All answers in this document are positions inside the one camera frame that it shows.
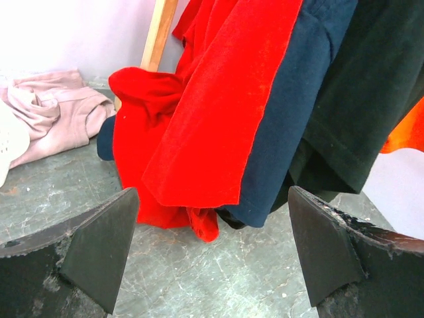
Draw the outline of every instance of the navy blue cloth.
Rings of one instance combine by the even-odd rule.
[[[242,179],[240,203],[222,207],[262,227],[289,170],[325,73],[357,0],[305,0],[274,80]]]
[[[97,155],[106,161],[113,159],[113,129],[115,128],[115,117],[112,116],[105,120],[101,125],[99,134],[97,135]]]

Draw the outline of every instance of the gray floor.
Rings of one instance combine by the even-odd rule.
[[[0,244],[96,206],[121,188],[95,143],[12,170],[0,189]],[[390,227],[365,195],[333,205]],[[287,206],[263,229],[205,244],[189,229],[137,225],[114,317],[317,317],[309,306]]]

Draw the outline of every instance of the pink garment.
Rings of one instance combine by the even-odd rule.
[[[0,98],[27,125],[31,140],[11,168],[88,144],[115,114],[113,102],[85,86],[77,70],[14,79]]]

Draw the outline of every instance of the wooden stick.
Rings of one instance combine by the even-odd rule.
[[[156,0],[140,64],[143,70],[158,71],[177,4],[178,0]],[[115,109],[118,111],[120,108],[121,101],[115,97]]]

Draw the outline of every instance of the orange cloth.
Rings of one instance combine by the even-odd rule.
[[[402,148],[413,148],[424,152],[424,98],[390,133],[381,153],[389,154]]]

